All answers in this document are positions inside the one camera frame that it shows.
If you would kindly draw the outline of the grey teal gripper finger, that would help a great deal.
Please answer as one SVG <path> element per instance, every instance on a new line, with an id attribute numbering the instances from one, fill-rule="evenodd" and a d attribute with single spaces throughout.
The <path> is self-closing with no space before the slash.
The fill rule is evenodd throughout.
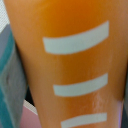
<path id="1" fill-rule="evenodd" d="M 0 34 L 0 128 L 19 128 L 27 82 L 9 25 Z"/>

